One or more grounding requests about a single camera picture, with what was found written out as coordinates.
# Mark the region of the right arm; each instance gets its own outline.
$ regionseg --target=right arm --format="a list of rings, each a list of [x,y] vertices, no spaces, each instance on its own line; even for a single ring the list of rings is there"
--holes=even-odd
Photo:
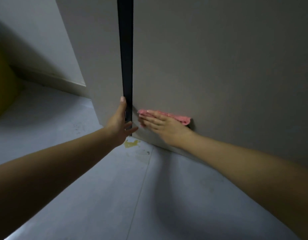
[[[293,162],[256,150],[200,136],[180,122],[149,111],[143,126],[171,146],[183,149],[232,181],[253,200],[308,239],[308,170]]]

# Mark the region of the left arm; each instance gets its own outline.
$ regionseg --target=left arm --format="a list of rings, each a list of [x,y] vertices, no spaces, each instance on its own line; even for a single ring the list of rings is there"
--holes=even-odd
[[[0,239],[27,222],[138,128],[124,122],[125,99],[105,128],[0,165]]]

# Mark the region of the hand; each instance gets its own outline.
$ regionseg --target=hand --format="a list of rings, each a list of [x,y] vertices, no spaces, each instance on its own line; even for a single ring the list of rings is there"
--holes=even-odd
[[[132,125],[132,121],[125,123],[125,109],[126,99],[122,96],[116,113],[108,120],[105,126],[113,138],[115,147],[122,145],[126,137],[138,130],[138,127],[126,130]]]
[[[192,130],[173,118],[156,111],[148,110],[147,112],[155,118],[139,115],[138,121],[143,127],[159,134],[168,145],[181,148],[183,143],[194,134]]]

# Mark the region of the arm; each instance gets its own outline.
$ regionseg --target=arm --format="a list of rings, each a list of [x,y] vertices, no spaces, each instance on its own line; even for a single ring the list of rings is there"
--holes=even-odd
[[[125,99],[105,128],[0,165],[0,239],[33,217],[138,128],[124,122]]]
[[[150,111],[140,122],[171,146],[211,165],[253,200],[308,239],[308,170],[279,157],[216,141]]]

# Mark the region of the pink cloth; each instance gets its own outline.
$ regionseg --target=pink cloth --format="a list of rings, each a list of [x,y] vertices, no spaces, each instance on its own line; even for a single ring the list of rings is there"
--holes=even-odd
[[[160,114],[162,114],[164,116],[174,118],[177,121],[180,121],[183,125],[188,125],[191,122],[190,117],[173,115],[171,113],[165,113],[165,112],[161,112],[161,111],[158,111],[158,110],[156,112],[159,112]],[[143,116],[147,116],[147,117],[154,117],[151,114],[149,114],[146,109],[140,109],[139,111],[137,111],[137,113],[139,113],[140,115],[143,115]]]

